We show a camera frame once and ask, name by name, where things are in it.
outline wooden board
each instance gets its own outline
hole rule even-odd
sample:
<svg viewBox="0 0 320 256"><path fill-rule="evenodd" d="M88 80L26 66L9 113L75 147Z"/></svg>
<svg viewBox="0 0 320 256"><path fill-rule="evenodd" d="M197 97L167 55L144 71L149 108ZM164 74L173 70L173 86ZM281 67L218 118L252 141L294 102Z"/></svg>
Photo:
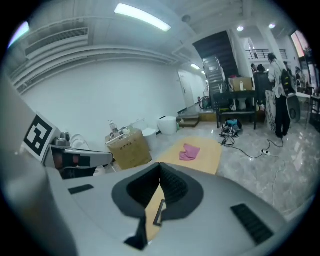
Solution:
<svg viewBox="0 0 320 256"><path fill-rule="evenodd" d="M199 113L200 122L216 122L217 114L216 113Z"/></svg>
<svg viewBox="0 0 320 256"><path fill-rule="evenodd" d="M201 148L198 156L192 161L179 160L180 151L184 150L184 144ZM204 137L185 137L178 140L171 148L164 152L155 162L164 162L168 164L180 165L215 175L219 166L222 149L221 145L213 139ZM154 193L149 205L145 209L146 213L146 235L148 241L153 240L160 230L160 226L154 224L157 213L161 206L162 200L165 199L164 192L159 185ZM160 212L166 209L164 203ZM161 215L158 218L158 223L161 221Z"/></svg>
<svg viewBox="0 0 320 256"><path fill-rule="evenodd" d="M200 148L200 152L195 160L183 161L179 159L179 153L184 151L184 144ZM155 162L184 166L215 175L219 166L221 153L221 145L214 139L185 137L178 140L171 148L160 155Z"/></svg>

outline black pants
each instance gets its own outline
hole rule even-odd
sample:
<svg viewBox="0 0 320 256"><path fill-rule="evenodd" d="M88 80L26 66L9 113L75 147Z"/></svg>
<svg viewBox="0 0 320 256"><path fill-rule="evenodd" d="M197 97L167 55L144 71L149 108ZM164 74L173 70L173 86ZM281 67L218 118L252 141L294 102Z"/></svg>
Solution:
<svg viewBox="0 0 320 256"><path fill-rule="evenodd" d="M290 117L287 108L287 98L280 96L280 98L275 98L275 134L277 136L286 135L290 127Z"/></svg>

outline spray bottle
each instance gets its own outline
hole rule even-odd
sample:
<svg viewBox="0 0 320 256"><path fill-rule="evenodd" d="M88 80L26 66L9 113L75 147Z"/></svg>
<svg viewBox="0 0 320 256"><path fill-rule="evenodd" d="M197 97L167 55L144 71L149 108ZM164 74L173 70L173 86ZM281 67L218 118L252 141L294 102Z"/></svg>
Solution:
<svg viewBox="0 0 320 256"><path fill-rule="evenodd" d="M112 121L108 120L110 122L110 129L115 137L119 136L119 131L117 125Z"/></svg>

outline doorway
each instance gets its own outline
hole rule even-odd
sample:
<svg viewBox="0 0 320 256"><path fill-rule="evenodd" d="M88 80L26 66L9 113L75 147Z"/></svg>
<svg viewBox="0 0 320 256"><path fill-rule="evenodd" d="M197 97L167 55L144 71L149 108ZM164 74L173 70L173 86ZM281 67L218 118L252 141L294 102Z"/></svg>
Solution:
<svg viewBox="0 0 320 256"><path fill-rule="evenodd" d="M194 106L194 95L192 93L190 82L187 79L186 73L184 71L178 71L178 75L180 78L182 94L185 102L186 108L190 108Z"/></svg>

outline pink cloth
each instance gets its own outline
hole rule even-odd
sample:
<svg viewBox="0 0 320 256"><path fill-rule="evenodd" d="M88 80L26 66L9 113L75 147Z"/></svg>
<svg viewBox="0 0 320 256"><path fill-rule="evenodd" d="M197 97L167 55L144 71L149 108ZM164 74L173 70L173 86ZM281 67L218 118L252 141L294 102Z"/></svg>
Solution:
<svg viewBox="0 0 320 256"><path fill-rule="evenodd" d="M183 147L185 151L181 151L179 153L180 160L183 161L190 161L196 159L198 153L200 152L199 147L191 146L189 144L184 144Z"/></svg>

